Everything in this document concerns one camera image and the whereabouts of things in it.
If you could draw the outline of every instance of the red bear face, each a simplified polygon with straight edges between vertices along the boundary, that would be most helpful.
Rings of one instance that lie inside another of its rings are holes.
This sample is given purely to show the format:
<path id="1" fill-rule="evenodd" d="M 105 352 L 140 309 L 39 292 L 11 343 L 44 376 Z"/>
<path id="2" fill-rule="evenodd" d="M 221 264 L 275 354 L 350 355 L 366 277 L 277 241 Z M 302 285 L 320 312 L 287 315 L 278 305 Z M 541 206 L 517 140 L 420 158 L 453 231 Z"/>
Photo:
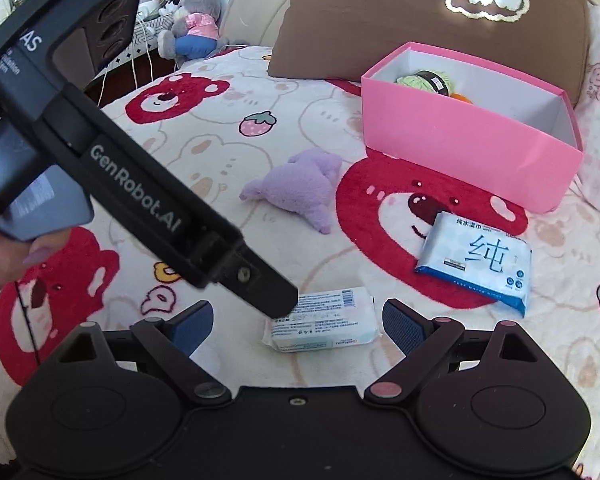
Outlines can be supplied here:
<path id="1" fill-rule="evenodd" d="M 454 178 L 367 149 L 336 191 L 342 230 L 373 263 L 421 294 L 452 308 L 493 300 L 414 272 L 436 215 L 448 211 L 513 236 L 526 230 L 525 211 Z"/>
<path id="2" fill-rule="evenodd" d="M 24 384 L 78 324 L 99 311 L 102 295 L 120 270 L 115 251 L 102 251 L 87 229 L 75 228 L 69 242 L 18 282 L 27 327 L 14 285 L 0 292 L 0 361 L 11 379 Z"/>
<path id="3" fill-rule="evenodd" d="M 228 88 L 227 81 L 211 81 L 185 72 L 146 88 L 128 102 L 125 110 L 137 124 L 155 123 L 185 114 L 205 98 L 220 95 Z"/>

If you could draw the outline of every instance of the white package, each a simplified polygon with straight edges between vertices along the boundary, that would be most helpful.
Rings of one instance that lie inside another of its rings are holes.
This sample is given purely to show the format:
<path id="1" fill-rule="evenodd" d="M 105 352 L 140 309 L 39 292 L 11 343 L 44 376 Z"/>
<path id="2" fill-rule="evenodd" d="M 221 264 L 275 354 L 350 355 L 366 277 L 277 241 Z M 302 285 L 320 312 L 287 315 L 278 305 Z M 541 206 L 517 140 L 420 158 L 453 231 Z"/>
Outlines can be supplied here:
<path id="1" fill-rule="evenodd" d="M 371 343 L 380 335 L 374 298 L 365 287 L 303 294 L 291 314 L 267 320 L 263 343 L 301 352 Z"/>
<path id="2" fill-rule="evenodd" d="M 501 301 L 524 317 L 531 290 L 531 248 L 499 229 L 440 212 L 416 272 Z"/>

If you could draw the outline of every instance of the ball of yarn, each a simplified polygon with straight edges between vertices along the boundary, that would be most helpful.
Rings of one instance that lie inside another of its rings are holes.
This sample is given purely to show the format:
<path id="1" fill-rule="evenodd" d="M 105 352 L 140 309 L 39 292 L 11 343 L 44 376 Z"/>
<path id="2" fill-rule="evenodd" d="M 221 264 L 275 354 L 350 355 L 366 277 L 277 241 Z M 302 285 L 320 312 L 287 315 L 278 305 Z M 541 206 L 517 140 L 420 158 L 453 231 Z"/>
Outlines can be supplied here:
<path id="1" fill-rule="evenodd" d="M 446 72 L 442 70 L 421 70 L 413 75 L 399 77 L 396 80 L 398 85 L 449 96 L 454 92 L 454 84 Z"/>

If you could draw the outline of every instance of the blue pants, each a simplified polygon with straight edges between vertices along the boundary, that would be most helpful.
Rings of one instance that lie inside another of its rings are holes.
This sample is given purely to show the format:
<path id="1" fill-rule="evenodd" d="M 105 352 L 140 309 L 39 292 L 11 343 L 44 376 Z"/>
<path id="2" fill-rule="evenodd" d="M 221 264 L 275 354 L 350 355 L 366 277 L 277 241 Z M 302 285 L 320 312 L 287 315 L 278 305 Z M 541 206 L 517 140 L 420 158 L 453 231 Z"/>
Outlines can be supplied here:
<path id="1" fill-rule="evenodd" d="M 176 38 L 176 56 L 184 56 L 187 59 L 203 59 L 211 54 L 217 45 L 216 40 L 210 40 L 202 36 L 186 35 Z"/>

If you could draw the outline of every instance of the pink gift box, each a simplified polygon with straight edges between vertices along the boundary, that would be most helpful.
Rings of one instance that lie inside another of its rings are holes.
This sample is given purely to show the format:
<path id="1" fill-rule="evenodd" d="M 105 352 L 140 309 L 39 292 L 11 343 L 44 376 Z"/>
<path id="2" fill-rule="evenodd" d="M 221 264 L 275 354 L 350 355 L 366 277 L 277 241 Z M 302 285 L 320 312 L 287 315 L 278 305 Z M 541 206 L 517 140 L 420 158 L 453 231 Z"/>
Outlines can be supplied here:
<path id="1" fill-rule="evenodd" d="M 442 70 L 474 104 L 395 83 Z M 558 207 L 582 161 L 564 90 L 497 63 L 407 43 L 362 76 L 365 144 L 533 213 Z"/>

